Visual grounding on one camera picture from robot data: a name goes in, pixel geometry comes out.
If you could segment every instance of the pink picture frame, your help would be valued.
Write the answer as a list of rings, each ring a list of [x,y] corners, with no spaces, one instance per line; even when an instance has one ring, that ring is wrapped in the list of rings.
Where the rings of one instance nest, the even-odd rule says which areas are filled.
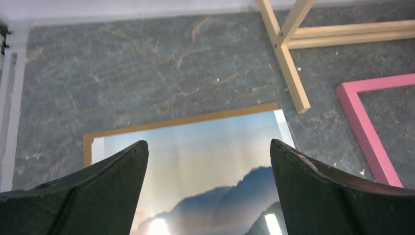
[[[379,183],[401,188],[402,183],[358,94],[411,85],[415,85],[415,73],[345,82],[336,88],[336,93],[345,110],[347,119],[363,150],[375,180]]]

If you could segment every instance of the marble floor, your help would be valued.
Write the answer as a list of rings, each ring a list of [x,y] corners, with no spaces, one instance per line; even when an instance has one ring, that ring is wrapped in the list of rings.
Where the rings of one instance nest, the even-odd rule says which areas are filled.
[[[414,12],[415,2],[318,8],[302,26],[408,20]],[[270,102],[284,110],[298,150],[373,180],[334,89],[415,72],[415,40],[293,50],[312,105],[297,115],[259,13],[35,28],[27,49],[14,189],[80,170],[84,134]],[[409,188],[414,95],[362,95]]]

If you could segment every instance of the landscape poster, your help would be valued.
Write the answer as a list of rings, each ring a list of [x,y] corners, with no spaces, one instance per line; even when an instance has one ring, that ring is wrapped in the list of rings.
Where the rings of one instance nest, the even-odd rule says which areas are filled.
[[[287,133],[276,116],[269,111],[104,137],[105,157],[148,142],[130,235],[245,235],[255,226],[267,230],[260,223],[270,210],[281,223],[270,142],[286,141]]]

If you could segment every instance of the white wall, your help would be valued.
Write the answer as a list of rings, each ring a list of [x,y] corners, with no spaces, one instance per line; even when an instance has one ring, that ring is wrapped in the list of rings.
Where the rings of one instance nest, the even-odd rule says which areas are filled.
[[[380,0],[317,0],[317,4],[341,5],[357,1]],[[294,2],[271,0],[275,9],[291,8]],[[7,24],[45,25],[254,9],[255,0],[0,0],[0,19]]]

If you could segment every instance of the wooden easel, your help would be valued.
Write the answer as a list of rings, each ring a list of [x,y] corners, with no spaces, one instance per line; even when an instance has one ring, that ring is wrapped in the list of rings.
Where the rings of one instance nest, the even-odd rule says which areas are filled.
[[[257,0],[297,112],[310,109],[289,49],[415,38],[415,20],[299,28],[316,0],[297,0],[279,27],[270,0]]]

